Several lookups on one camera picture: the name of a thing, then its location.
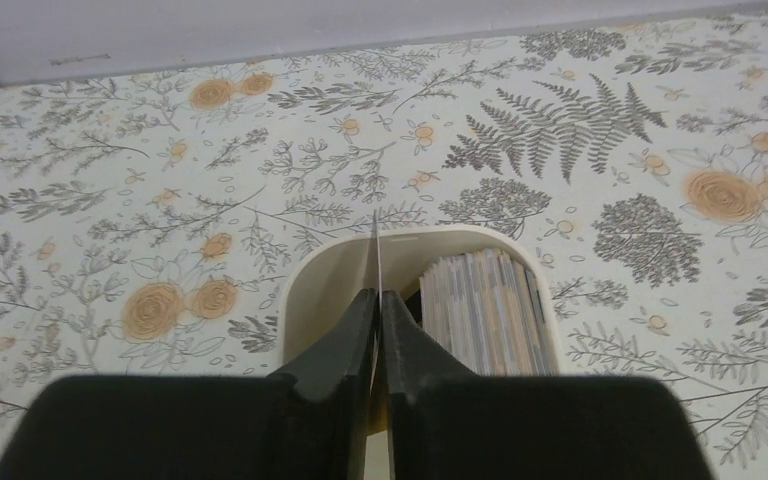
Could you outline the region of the grey credit card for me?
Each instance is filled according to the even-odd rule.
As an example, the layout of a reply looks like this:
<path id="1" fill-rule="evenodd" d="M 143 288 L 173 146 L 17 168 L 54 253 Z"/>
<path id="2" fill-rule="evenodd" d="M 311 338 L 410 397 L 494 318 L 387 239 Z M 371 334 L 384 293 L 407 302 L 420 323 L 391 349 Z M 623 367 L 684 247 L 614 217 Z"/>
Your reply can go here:
<path id="1" fill-rule="evenodd" d="M 372 354 L 372 371 L 371 371 L 371 386 L 370 391 L 373 392 L 377 382 L 377 369 L 378 369 L 378 355 L 380 350 L 380 335 L 381 335 L 381 301 L 383 293 L 383 280 L 381 273 L 381 247 L 379 237 L 379 221 L 378 211 L 374 210 L 372 213 L 372 227 L 370 238 L 370 260 L 369 267 L 371 268 L 371 276 L 374 280 L 375 287 L 375 309 L 372 322 L 373 327 L 373 354 Z"/>

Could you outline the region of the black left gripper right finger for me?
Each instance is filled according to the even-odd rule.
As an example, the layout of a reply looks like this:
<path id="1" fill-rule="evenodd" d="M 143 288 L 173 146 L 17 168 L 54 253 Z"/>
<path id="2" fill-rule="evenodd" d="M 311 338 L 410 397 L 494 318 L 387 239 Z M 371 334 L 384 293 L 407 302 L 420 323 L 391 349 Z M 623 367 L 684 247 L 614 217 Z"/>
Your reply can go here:
<path id="1" fill-rule="evenodd" d="M 395 479 L 708 479 L 677 398 L 629 376 L 492 377 L 381 298 Z"/>

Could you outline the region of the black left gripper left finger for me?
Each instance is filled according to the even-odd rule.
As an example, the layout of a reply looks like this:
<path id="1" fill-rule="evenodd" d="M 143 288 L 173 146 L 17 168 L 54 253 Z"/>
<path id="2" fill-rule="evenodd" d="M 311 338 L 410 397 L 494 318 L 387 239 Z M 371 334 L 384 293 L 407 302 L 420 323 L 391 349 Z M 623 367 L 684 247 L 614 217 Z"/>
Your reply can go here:
<path id="1" fill-rule="evenodd" d="M 360 479 L 378 295 L 264 377 L 69 376 L 32 402 L 0 479 Z"/>

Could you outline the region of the cream plastic oblong tray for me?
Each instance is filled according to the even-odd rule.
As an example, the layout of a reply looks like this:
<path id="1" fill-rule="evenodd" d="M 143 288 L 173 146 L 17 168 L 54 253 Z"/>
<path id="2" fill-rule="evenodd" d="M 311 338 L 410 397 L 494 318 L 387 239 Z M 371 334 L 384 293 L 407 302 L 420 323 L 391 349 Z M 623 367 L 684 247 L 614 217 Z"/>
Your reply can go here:
<path id="1" fill-rule="evenodd" d="M 375 291 L 369 267 L 370 238 L 359 234 L 325 244 L 307 255 L 291 274 L 280 302 L 282 366 L 328 333 L 358 292 Z M 418 291 L 421 274 L 440 257 L 486 248 L 509 253 L 536 274 L 559 363 L 561 338 L 550 304 L 548 279 L 536 258 L 515 241 L 482 227 L 421 227 L 387 231 L 380 236 L 380 247 L 382 295 L 387 291 L 396 292 L 404 303 Z M 377 374 L 386 373 L 382 328 L 380 340 Z"/>

